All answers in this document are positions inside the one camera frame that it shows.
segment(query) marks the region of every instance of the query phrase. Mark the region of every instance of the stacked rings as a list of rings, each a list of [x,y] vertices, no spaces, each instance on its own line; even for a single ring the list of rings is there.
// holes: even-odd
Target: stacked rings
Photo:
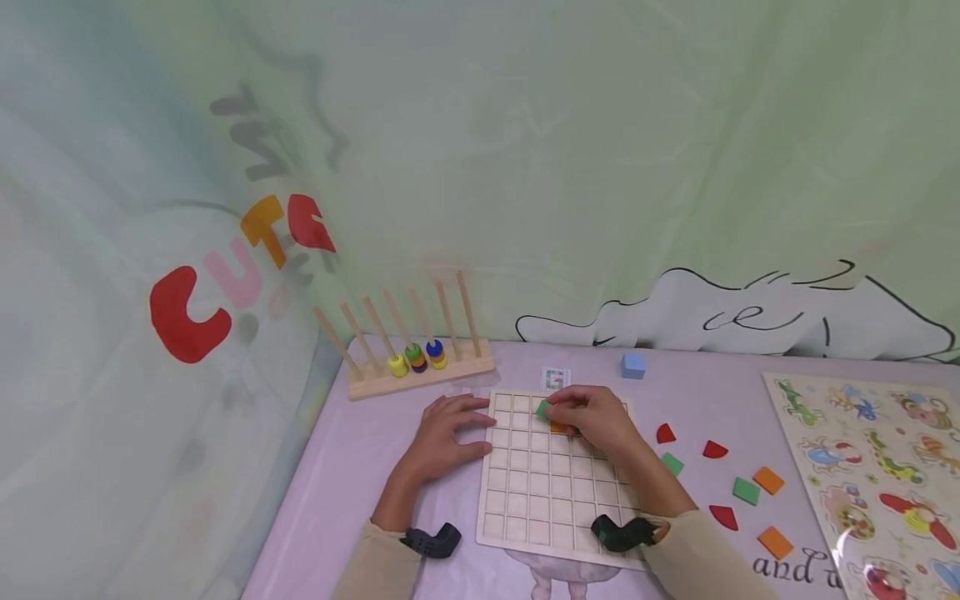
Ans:
[[[403,350],[403,353],[407,355],[407,360],[410,361],[410,368],[413,369],[414,372],[426,371],[426,357],[423,356],[419,344],[411,344]]]
[[[434,369],[439,371],[446,367],[444,345],[440,343],[440,340],[434,340],[432,344],[428,342],[426,345],[426,353],[430,356],[430,364],[433,365]]]
[[[394,374],[394,377],[402,377],[407,374],[407,363],[404,362],[403,357],[399,354],[393,358],[388,358],[387,366],[390,367],[390,372]]]

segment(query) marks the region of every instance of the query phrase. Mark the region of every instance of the beige sleeve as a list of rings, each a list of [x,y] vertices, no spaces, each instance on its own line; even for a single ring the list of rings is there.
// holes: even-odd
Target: beige sleeve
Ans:
[[[402,537],[367,521],[331,600],[409,600],[420,555],[400,543]]]
[[[706,514],[644,517],[655,525],[670,524],[660,543],[641,547],[650,569],[676,600],[777,600]]]

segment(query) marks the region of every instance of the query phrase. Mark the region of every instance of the wooden peg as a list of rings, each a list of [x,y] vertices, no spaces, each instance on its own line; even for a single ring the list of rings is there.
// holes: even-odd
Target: wooden peg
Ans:
[[[464,312],[467,313],[467,326],[470,328],[470,339],[473,340],[473,355],[480,357],[480,336],[473,322],[473,310],[470,309],[470,297],[467,295],[467,283],[464,281],[464,272],[457,272],[457,285],[460,286],[460,297],[464,299]]]
[[[453,331],[453,319],[450,317],[450,306],[446,303],[444,284],[439,279],[434,279],[433,285],[437,288],[437,296],[440,297],[440,307],[444,312],[446,332],[450,335],[450,345],[453,346],[453,356],[457,360],[460,360],[460,345],[457,344],[457,334]]]
[[[407,288],[407,291],[410,292],[410,298],[414,301],[414,308],[417,309],[417,316],[420,317],[420,324],[423,325],[423,335],[426,336],[426,339],[430,342],[430,346],[433,346],[433,334],[430,333],[430,322],[426,320],[426,311],[423,310],[423,304],[420,303],[420,296],[417,295],[417,290],[414,289],[414,286]]]
[[[367,344],[367,338],[360,329],[360,325],[357,324],[357,320],[353,318],[353,313],[350,312],[350,307],[347,306],[346,302],[340,302],[340,310],[344,312],[344,317],[347,317],[347,323],[350,324],[350,329],[353,329],[353,335],[357,336],[357,341],[360,342],[360,347],[363,348],[364,353],[367,354],[367,361],[373,365],[373,372],[375,372],[376,376],[379,377],[383,374],[382,370],[380,370],[380,363],[376,361],[376,356],[373,355],[373,350],[370,349],[370,344]]]
[[[394,350],[394,345],[390,343],[390,336],[387,335],[387,330],[383,328],[383,323],[380,322],[380,315],[376,314],[376,309],[373,308],[373,302],[370,300],[369,296],[364,296],[360,301],[363,302],[363,305],[367,307],[367,314],[370,315],[370,318],[373,320],[373,325],[376,327],[377,332],[380,334],[380,339],[383,341],[383,345],[387,347],[387,350],[390,352],[390,358],[396,356],[396,350]]]
[[[407,331],[403,320],[400,318],[400,311],[396,310],[396,302],[394,302],[394,297],[391,295],[390,290],[384,290],[383,297],[387,299],[387,308],[390,309],[390,314],[394,316],[396,328],[400,330],[400,337],[403,338],[408,348],[411,347],[414,344],[413,338],[410,337],[410,332]]]
[[[344,357],[344,361],[350,367],[350,370],[353,371],[353,374],[356,375],[357,379],[363,381],[363,372],[360,371],[360,368],[357,367],[357,364],[353,362],[353,359],[350,358],[347,349],[344,348],[344,343],[340,341],[340,338],[337,337],[337,332],[333,330],[333,325],[330,324],[330,321],[326,319],[326,315],[320,309],[320,306],[313,307],[313,314],[317,315],[317,321],[320,322],[320,327],[324,329],[326,335],[330,336],[330,342],[333,343],[333,347],[340,352],[340,355]]]

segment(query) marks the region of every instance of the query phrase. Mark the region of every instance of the hand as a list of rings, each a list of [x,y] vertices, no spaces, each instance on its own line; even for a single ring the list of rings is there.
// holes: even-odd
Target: hand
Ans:
[[[552,405],[546,409],[550,420],[576,427],[588,442],[614,460],[646,446],[630,415],[623,409],[622,401],[610,388],[572,385],[554,393],[546,401]]]
[[[465,427],[495,425],[496,419],[473,412],[488,406],[489,400],[469,395],[437,398],[423,411],[417,436],[396,470],[422,484],[490,454],[493,447],[489,442],[460,445],[456,438],[456,432]]]

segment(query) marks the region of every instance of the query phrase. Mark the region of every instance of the table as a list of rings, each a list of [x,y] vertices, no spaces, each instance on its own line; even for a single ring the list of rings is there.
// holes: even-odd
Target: table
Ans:
[[[374,352],[386,355],[377,340],[369,341]],[[394,344],[402,346],[400,341]],[[356,340],[349,350],[362,359]],[[494,342],[492,351],[497,363],[494,373],[358,402],[347,400],[348,368],[341,365],[244,593],[245,600],[326,598],[396,459],[412,440],[423,408],[441,394],[487,396],[491,387],[536,390],[542,367],[571,369],[574,383],[609,386],[632,404],[634,420],[651,443],[657,427],[669,422],[678,440],[661,451],[669,450],[686,463],[681,481],[703,509],[709,504],[734,508],[740,530],[723,531],[757,576],[768,577],[781,598],[841,600],[844,594],[836,587],[828,549],[761,373],[927,384],[947,388],[953,397],[960,397],[960,369],[940,364],[645,349],[647,373],[637,381],[619,376],[623,348]],[[482,436],[475,431],[462,441],[473,442]],[[730,454],[721,460],[701,456],[707,439],[725,445]],[[783,491],[763,497],[757,507],[734,498],[734,477],[749,479],[763,466],[786,480]],[[531,597],[534,578],[530,567],[502,549],[475,542],[479,489],[480,464],[475,463],[421,494],[414,526],[433,534],[450,521],[464,538],[449,560],[425,562],[415,598]],[[776,525],[797,547],[784,563],[777,564],[756,541],[769,525]],[[569,567],[548,564],[543,569],[564,577]],[[604,569],[609,567],[580,566],[574,569],[578,571],[575,575],[566,577],[592,581],[588,584],[591,600],[667,598],[647,573],[622,570],[611,577]],[[574,586],[574,597],[579,590]],[[552,597],[570,597],[565,581],[553,581]]]

